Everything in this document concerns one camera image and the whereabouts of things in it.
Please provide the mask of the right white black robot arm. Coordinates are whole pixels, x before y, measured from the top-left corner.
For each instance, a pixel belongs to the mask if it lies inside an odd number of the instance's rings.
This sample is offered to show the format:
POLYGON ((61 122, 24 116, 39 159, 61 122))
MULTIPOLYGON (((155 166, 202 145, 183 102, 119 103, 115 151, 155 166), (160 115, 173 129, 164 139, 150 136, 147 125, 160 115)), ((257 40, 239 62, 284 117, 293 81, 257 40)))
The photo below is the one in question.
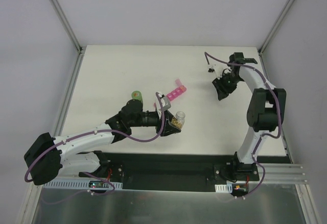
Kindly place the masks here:
POLYGON ((258 170, 258 152, 267 137, 278 139, 284 121, 287 93, 272 85, 258 70, 254 58, 245 58, 243 53, 233 53, 226 63, 229 72, 222 72, 213 80, 218 100, 232 94, 239 82, 246 83, 252 97, 246 113, 248 131, 241 147, 231 162, 219 169, 219 176, 227 181, 244 181, 258 170))

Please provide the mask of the pink weekly pill organizer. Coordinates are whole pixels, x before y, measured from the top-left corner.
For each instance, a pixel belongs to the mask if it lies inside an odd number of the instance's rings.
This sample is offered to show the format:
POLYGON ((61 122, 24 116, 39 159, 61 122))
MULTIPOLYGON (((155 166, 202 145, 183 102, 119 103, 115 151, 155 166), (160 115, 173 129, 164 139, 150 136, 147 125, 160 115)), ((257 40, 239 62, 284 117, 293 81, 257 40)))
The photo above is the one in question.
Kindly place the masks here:
POLYGON ((163 102, 164 106, 171 106, 171 102, 181 96, 183 93, 186 92, 187 88, 182 84, 180 79, 175 80, 176 88, 169 92, 168 94, 163 94, 162 92, 159 92, 159 95, 161 95, 162 98, 167 98, 167 102, 163 102))

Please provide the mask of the clear bottle with yellow pills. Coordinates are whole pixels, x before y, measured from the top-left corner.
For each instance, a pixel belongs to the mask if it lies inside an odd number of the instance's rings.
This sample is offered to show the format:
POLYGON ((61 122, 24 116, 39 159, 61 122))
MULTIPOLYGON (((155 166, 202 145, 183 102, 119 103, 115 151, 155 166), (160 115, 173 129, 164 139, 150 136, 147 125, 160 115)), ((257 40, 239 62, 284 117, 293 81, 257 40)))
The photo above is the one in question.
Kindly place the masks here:
POLYGON ((177 111, 175 116, 172 118, 171 123, 175 127, 182 129, 182 127, 185 123, 185 113, 182 111, 177 111))

